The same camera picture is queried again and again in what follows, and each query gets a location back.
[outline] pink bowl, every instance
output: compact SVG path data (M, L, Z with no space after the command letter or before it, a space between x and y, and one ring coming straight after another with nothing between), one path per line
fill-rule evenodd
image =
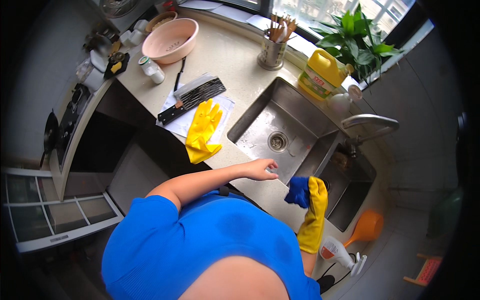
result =
M172 20L147 36L142 53L158 63L176 62L192 51L197 33L197 21L187 18Z

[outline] yellow rubber glove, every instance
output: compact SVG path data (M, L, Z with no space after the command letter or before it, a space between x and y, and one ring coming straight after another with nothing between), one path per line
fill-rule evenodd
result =
M218 103L210 110L212 102L213 99L208 99L207 102L204 101L198 105L188 130L185 148L187 148L188 157L193 164L206 160L222 147L220 144L207 144L222 118L222 111L218 110L220 107Z
M324 232L328 194L324 182L314 176L308 178L308 189L310 191L310 206L298 231L297 240L300 250L317 253Z

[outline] white countertop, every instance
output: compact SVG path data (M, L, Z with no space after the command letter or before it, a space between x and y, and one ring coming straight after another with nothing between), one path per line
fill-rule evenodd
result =
M219 22L222 22L219 20L214 21L215 25L205 20L196 20L200 26L196 46L187 56L180 82L185 84L205 72L210 72L213 75L217 75L227 88L223 95L235 101L235 107L220 140L223 147L218 153L207 159L205 163L215 169L248 162L251 158L227 138L228 131L276 77L283 78L301 91L297 84L297 77L301 70L287 60L284 61L284 66L279 71L271 72L264 70L256 62L261 46L252 39L245 37L249 36L251 38L252 32L247 32L247 30L242 28L235 29L235 32L227 30L226 28L232 29L232 26L227 26L227 24L219 26ZM157 85L144 74L137 64L141 56L141 52L134 55L127 70L116 78L156 117L175 84L177 73L180 71L181 61L169 65L160 65L165 72L166 79L163 83ZM99 94L101 96L106 92L111 81L112 79L105 82L104 86L100 88L99 91L101 93ZM324 102L313 99L307 93L303 94L340 127L340 117L334 115ZM351 112L354 114L361 113L356 106L351 108ZM355 126L346 132L354 135L359 132L365 132L365 129L361 128L361 126ZM184 137L176 134L175 136L185 143ZM377 177L359 212L367 208L385 212L388 207L388 201L386 200L388 193L385 192L387 187L386 179L390 171L390 164L393 163L390 152L381 140L379 142L366 143L360 149L376 169ZM67 174L61 175L66 180ZM288 193L288 187L281 181L238 179L232 181L231 184L257 202L265 211L285 222L297 232L303 222L306 210L284 201ZM352 222L353 225L359 216L360 213L356 215ZM328 220L325 220L324 236L331 235L344 242L353 233L354 226L352 224L345 232L341 232ZM363 251L362 253L365 253L368 252L369 248L366 242L355 242L349 246L349 251ZM325 268L326 265L319 258L314 274L323 271Z

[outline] stainless steel sink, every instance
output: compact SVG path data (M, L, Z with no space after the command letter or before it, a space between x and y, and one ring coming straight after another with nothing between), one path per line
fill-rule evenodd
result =
M276 78L228 132L227 137L253 159L273 158L287 184L336 125L291 85Z
M317 176L328 188L325 217L345 231L363 203L376 172L347 136L293 86L277 77L247 109L227 137L252 159L273 158L278 178Z

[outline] orange stool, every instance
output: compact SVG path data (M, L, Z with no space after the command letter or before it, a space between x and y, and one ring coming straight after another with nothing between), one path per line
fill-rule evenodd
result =
M435 275L435 272L437 272L438 267L442 263L442 258L440 256L430 256L420 253L417 254L417 257L426 260L417 278L412 279L410 277L404 276L403 280L422 287L426 287L430 280L433 278L433 275Z

